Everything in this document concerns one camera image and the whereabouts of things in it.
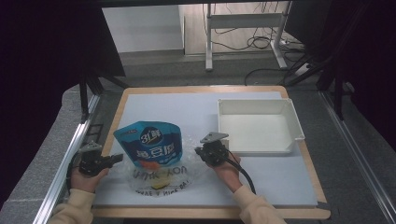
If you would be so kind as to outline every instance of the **wooden table frame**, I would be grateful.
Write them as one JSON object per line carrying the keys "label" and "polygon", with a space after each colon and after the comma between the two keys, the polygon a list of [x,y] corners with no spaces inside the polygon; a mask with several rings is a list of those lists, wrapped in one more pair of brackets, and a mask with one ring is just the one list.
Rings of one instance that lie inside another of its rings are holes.
{"label": "wooden table frame", "polygon": [[[200,87],[155,87],[155,88],[130,88],[126,89],[120,99],[113,123],[110,127],[103,155],[108,155],[114,142],[113,133],[120,124],[120,119],[124,111],[125,103],[130,94],[158,94],[158,93],[199,93],[199,92],[253,92],[253,91],[278,91],[282,98],[289,98],[285,88],[280,86],[200,86]],[[318,180],[314,164],[309,155],[305,141],[300,143],[300,150],[304,158],[305,166],[308,170],[314,191],[317,195],[318,204],[327,204],[323,189]],[[281,207],[276,209],[283,218],[304,218],[304,219],[327,219],[330,217],[330,210],[321,207]],[[240,209],[235,206],[227,207],[155,207],[155,206],[95,206],[92,209],[96,217],[133,217],[133,218],[218,218],[218,219],[239,219]]]}

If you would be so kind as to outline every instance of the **blue snack bag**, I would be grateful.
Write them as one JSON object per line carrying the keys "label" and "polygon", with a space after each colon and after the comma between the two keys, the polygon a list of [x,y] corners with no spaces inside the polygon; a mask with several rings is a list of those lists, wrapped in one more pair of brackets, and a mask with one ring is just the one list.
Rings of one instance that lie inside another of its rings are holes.
{"label": "blue snack bag", "polygon": [[114,132],[136,167],[158,170],[180,161],[181,132],[175,124],[138,121]]}

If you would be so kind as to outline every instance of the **metal rail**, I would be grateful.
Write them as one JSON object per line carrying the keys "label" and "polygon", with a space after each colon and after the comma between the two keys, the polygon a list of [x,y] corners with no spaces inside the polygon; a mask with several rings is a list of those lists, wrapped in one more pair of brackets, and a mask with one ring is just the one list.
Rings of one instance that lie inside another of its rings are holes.
{"label": "metal rail", "polygon": [[346,146],[353,160],[358,165],[358,168],[360,169],[361,175],[366,181],[367,186],[369,187],[370,191],[373,193],[376,201],[378,202],[379,208],[384,213],[384,216],[387,219],[388,223],[395,224],[396,209],[391,198],[387,194],[381,182],[376,177],[373,169],[370,167],[369,162],[366,160],[363,153],[361,152],[359,145],[356,143],[347,125],[342,120],[339,119],[339,117],[336,115],[335,111],[333,110],[332,99],[330,98],[330,96],[323,91],[320,91],[319,95],[322,98],[324,104],[326,105],[328,112],[331,115],[337,130],[343,136]]}
{"label": "metal rail", "polygon": [[40,206],[40,209],[37,212],[37,215],[35,216],[35,221],[33,223],[47,223],[48,219],[50,218],[51,212],[53,207],[55,206],[56,202],[58,201],[59,194],[61,193],[61,190],[64,185],[64,181],[66,179],[66,172],[67,172],[67,166],[70,163],[73,155],[77,152],[77,150],[80,148],[82,141],[84,139],[84,135],[88,130],[88,127],[90,126],[91,120],[92,120],[92,112],[97,106],[97,103],[100,99],[100,96],[94,95],[91,98],[91,101],[89,103],[89,112],[90,115],[88,119],[84,123],[80,123],[77,127],[77,130],[72,138],[72,141],[64,155],[64,159],[61,162],[61,165],[56,172],[55,177],[53,178],[53,181],[49,187],[49,191],[47,192],[46,197],[44,198],[43,203]]}

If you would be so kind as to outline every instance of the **sleeve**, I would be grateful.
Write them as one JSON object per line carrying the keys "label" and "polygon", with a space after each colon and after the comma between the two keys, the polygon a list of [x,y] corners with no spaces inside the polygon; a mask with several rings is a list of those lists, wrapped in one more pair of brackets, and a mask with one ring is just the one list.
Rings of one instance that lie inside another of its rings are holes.
{"label": "sleeve", "polygon": [[70,197],[67,203],[58,204],[49,224],[57,223],[92,223],[92,202],[95,195],[79,189],[70,189]]}
{"label": "sleeve", "polygon": [[285,224],[282,216],[263,197],[255,195],[247,186],[242,186],[233,199],[241,208],[242,221],[245,224]]}

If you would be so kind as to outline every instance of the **human hand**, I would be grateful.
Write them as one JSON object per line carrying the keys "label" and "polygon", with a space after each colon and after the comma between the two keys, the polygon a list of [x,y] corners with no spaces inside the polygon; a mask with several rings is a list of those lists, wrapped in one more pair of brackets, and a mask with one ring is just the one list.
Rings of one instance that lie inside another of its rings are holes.
{"label": "human hand", "polygon": [[80,173],[78,168],[74,168],[71,176],[71,188],[94,193],[100,180],[108,174],[108,171],[109,169],[106,168],[96,176],[87,176]]}
{"label": "human hand", "polygon": [[[231,161],[235,161],[236,163],[239,163],[241,161],[241,158],[236,155],[231,156],[230,153],[228,159],[230,159]],[[227,185],[228,189],[230,189],[232,193],[236,192],[239,188],[242,187],[242,183],[239,180],[239,171],[227,161],[225,161],[222,165],[215,167],[209,164],[206,165],[216,172],[218,178],[222,180],[225,185]]]}

